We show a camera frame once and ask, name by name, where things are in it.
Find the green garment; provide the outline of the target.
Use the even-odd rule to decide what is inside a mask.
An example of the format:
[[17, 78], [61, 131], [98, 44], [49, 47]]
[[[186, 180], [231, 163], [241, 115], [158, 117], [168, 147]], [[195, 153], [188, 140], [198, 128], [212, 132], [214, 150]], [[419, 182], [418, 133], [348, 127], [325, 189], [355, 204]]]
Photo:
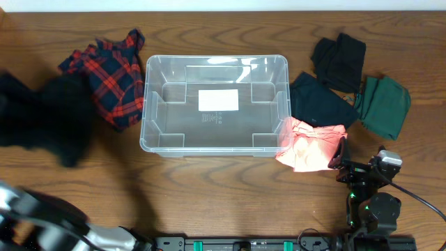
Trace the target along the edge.
[[408, 89], [390, 77], [367, 77], [354, 108], [362, 125], [373, 133], [397, 140], [411, 106]]

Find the red navy plaid shirt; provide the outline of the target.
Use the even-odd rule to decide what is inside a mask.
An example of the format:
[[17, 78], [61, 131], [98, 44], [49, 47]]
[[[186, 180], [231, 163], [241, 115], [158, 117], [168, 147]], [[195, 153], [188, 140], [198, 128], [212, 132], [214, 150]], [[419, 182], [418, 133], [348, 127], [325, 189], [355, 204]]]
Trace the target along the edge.
[[138, 29], [122, 41], [97, 38], [59, 64], [64, 74], [86, 80], [97, 114], [118, 132], [138, 123], [144, 104], [144, 79], [139, 52], [145, 38]]

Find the large black garment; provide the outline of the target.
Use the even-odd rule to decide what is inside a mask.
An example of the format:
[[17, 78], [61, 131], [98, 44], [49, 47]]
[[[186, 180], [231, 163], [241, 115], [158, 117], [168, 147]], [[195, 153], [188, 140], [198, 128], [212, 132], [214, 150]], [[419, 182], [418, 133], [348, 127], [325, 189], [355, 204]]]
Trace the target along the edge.
[[45, 149], [74, 167], [90, 142], [94, 104], [84, 80], [61, 75], [32, 90], [1, 73], [1, 145]]

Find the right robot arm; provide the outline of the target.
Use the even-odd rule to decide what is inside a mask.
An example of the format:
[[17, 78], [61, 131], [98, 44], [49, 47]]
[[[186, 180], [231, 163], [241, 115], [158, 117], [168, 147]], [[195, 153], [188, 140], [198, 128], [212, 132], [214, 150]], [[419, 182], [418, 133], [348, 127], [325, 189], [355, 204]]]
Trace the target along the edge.
[[400, 155], [378, 148], [367, 164], [350, 159], [347, 139], [342, 137], [328, 167], [339, 173], [336, 181], [349, 189], [346, 221], [351, 228], [337, 236], [331, 250], [390, 250], [390, 234], [397, 229], [401, 201], [378, 190], [389, 185], [402, 166]]

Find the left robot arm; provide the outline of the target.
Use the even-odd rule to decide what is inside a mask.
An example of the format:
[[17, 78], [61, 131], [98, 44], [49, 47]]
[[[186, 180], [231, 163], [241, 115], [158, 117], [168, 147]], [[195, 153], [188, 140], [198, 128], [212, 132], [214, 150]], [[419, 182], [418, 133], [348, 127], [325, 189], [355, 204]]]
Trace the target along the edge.
[[2, 250], [155, 250], [155, 241], [124, 227], [92, 225], [72, 204], [1, 182]]

